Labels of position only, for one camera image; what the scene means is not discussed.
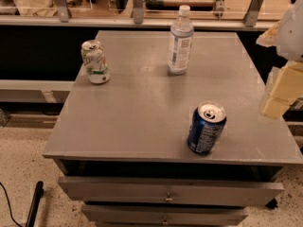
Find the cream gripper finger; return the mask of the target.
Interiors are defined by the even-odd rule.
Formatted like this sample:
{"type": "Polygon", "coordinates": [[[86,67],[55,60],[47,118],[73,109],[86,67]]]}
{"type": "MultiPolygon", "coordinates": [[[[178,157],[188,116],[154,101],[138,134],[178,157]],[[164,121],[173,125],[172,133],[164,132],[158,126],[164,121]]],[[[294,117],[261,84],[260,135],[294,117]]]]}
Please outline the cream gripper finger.
{"type": "Polygon", "coordinates": [[[264,47],[276,46],[276,35],[279,28],[279,22],[275,23],[257,38],[257,44],[264,47]]]}
{"type": "Polygon", "coordinates": [[[260,113],[280,118],[302,95],[303,62],[287,61],[282,68],[272,68],[266,81],[260,113]]]}

